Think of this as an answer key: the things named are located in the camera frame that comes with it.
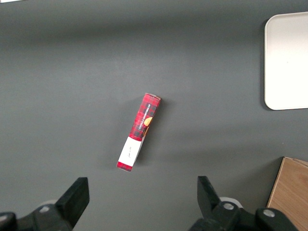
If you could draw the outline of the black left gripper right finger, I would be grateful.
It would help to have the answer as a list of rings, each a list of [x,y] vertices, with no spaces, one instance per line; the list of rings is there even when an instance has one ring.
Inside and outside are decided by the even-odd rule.
[[[191,231],[296,231],[296,226],[280,210],[258,208],[247,212],[234,199],[218,197],[208,177],[197,178],[197,201],[202,218],[191,227]]]

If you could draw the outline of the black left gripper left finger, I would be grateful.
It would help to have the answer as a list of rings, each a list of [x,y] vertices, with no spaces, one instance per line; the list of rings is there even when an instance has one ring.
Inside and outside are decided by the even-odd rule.
[[[1,212],[2,231],[71,231],[90,201],[87,177],[78,178],[55,202],[45,202],[28,215]]]

